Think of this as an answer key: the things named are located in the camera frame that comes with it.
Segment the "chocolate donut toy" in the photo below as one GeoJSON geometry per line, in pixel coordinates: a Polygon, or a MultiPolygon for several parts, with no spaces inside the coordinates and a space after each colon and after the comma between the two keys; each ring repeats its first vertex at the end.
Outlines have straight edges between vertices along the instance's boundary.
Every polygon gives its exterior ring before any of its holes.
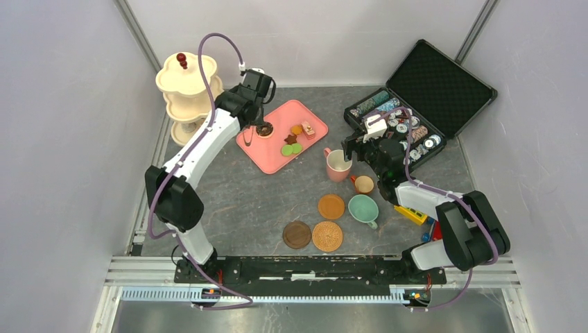
{"type": "Polygon", "coordinates": [[[274,127],[270,122],[263,122],[262,124],[256,126],[255,133],[258,137],[262,139],[268,139],[273,135],[274,127]]]}

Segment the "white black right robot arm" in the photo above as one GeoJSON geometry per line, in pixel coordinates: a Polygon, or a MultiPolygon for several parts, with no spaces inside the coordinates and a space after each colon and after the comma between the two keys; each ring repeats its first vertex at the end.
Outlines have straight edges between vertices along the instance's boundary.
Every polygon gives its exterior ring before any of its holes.
{"type": "Polygon", "coordinates": [[[403,252],[400,272],[405,281],[418,283],[429,269],[442,266],[468,271],[494,264],[510,251],[510,239],[486,195],[446,191],[413,178],[406,145],[390,138],[364,142],[361,136],[351,135],[343,140],[342,148],[346,160],[356,157],[370,166],[386,201],[422,212],[439,223],[440,240],[403,252]]]}

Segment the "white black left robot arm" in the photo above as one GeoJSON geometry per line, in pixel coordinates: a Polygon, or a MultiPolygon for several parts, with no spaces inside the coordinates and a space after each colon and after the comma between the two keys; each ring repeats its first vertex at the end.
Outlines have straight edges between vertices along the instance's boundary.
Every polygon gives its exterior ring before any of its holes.
{"type": "Polygon", "coordinates": [[[158,218],[193,262],[193,276],[204,283],[217,276],[218,264],[211,259],[215,250],[200,224],[204,204],[196,189],[229,140],[263,121],[264,99],[275,94],[275,81],[262,69],[246,69],[241,75],[241,83],[211,100],[211,112],[189,143],[164,166],[150,166],[145,172],[149,236],[158,238],[153,232],[158,218]]]}

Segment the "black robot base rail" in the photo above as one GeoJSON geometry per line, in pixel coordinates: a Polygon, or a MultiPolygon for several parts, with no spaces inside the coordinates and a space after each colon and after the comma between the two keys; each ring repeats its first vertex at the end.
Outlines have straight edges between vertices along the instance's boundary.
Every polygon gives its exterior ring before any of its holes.
{"type": "Polygon", "coordinates": [[[175,262],[176,284],[195,287],[193,306],[248,307],[264,302],[398,302],[446,284],[443,268],[421,271],[398,256],[227,256],[195,267],[175,262]]]}

